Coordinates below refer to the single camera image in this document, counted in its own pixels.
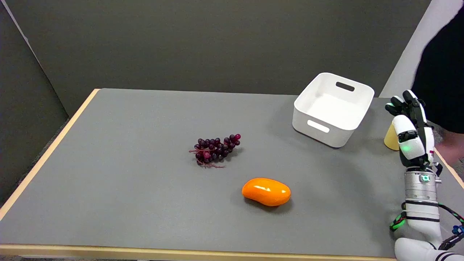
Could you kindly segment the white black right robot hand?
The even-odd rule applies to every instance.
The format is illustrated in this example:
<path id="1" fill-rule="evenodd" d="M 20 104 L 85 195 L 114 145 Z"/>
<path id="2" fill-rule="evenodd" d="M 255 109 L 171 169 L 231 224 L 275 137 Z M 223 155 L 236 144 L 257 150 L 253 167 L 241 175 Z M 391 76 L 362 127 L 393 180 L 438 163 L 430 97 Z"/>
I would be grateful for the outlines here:
<path id="1" fill-rule="evenodd" d="M 431 172 L 439 177 L 443 166 L 434 160 L 434 128 L 428 124 L 425 103 L 411 90 L 405 90 L 402 96 L 393 96 L 385 105 L 394 116 L 400 160 L 407 171 Z"/>

